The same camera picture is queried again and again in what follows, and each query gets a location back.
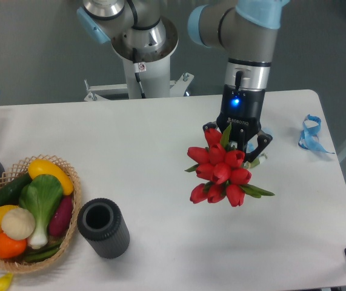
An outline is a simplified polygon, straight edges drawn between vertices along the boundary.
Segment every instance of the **blue led light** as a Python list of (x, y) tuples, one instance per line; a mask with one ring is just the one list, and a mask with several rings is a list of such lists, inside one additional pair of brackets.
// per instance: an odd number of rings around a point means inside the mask
[(231, 106), (232, 107), (237, 107), (240, 103), (240, 99), (232, 99), (231, 100)]

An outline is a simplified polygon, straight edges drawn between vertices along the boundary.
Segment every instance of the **black cylindrical container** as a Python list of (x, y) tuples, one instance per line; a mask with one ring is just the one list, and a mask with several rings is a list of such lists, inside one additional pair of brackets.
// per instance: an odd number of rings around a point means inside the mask
[(106, 259), (122, 255), (130, 244), (130, 233), (119, 207), (106, 198), (82, 206), (77, 227), (95, 252)]

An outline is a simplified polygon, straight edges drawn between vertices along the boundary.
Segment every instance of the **purple eggplant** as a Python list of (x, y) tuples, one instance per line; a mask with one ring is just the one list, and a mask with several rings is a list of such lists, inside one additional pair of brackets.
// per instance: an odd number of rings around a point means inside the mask
[(72, 218), (73, 201), (70, 196), (65, 196), (61, 200), (56, 213), (50, 221), (48, 231), (51, 236), (62, 236), (69, 227)]

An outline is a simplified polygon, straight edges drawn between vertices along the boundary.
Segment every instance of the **tulip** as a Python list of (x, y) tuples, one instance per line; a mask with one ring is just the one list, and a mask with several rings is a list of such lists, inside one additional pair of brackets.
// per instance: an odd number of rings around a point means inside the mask
[(189, 147), (187, 150), (187, 155), (191, 159), (194, 159), (198, 164), (209, 163), (209, 153), (202, 147)]
[(208, 202), (217, 203), (225, 198), (225, 195), (222, 194), (224, 191), (224, 185), (212, 185), (208, 191)]
[(231, 184), (227, 187), (226, 192), (232, 207), (243, 205), (245, 193), (239, 186)]
[(221, 140), (221, 132), (216, 129), (207, 129), (205, 130), (205, 139), (208, 142), (208, 145), (211, 147), (213, 144), (220, 143)]
[(232, 150), (225, 154), (225, 162), (232, 168), (239, 168), (244, 161), (245, 153), (240, 150)]
[(226, 182), (231, 176), (231, 167), (224, 162), (220, 162), (215, 165), (213, 174), (211, 175), (211, 181), (215, 184), (222, 184)]
[(202, 164), (202, 165), (199, 165), (197, 167), (197, 169), (196, 169), (197, 177), (210, 181), (211, 177), (212, 177), (212, 174), (213, 174), (214, 168), (215, 167), (212, 164)]
[(204, 192), (204, 186), (205, 184), (202, 183), (195, 187), (193, 191), (191, 191), (190, 195), (190, 201), (194, 204), (200, 203), (203, 200), (206, 200), (208, 198), (208, 193)]
[(212, 165), (217, 165), (219, 162), (224, 162), (227, 152), (220, 144), (213, 144), (209, 149), (209, 160)]
[(251, 180), (252, 174), (247, 169), (239, 168), (231, 172), (229, 181), (234, 185), (248, 184)]

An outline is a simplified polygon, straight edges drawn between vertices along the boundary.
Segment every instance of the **wicker basket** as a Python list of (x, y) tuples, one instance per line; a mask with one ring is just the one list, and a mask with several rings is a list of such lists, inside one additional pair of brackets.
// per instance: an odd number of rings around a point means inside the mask
[(70, 221), (69, 228), (63, 238), (49, 237), (49, 244), (55, 243), (59, 239), (64, 239), (63, 242), (61, 243), (61, 246), (58, 252), (55, 253), (51, 258), (46, 259), (45, 261), (42, 261), (42, 262), (38, 262), (38, 263), (26, 263), (26, 262), (23, 262), (23, 260), (21, 259), (20, 260), (0, 259), (0, 269), (8, 271), (10, 273), (31, 273), (38, 270), (42, 270), (43, 268), (46, 268), (49, 265), (53, 264), (65, 252), (77, 228), (77, 215), (81, 208), (81, 185), (80, 185), (78, 175), (76, 171), (74, 170), (74, 168), (69, 163), (62, 160), (61, 158), (57, 158), (56, 156), (39, 155), (37, 157), (33, 156), (31, 158), (20, 160), (17, 164), (13, 164), (13, 166), (9, 168), (7, 172), (4, 172), (2, 174), (2, 177), (0, 178), (0, 188), (6, 185), (8, 182), (12, 181), (14, 178), (19, 176), (20, 174), (26, 173), (28, 165), (35, 159), (46, 159), (55, 163), (66, 174), (68, 174), (68, 176), (72, 180), (74, 185), (74, 191), (72, 194), (72, 199), (73, 199), (72, 219)]

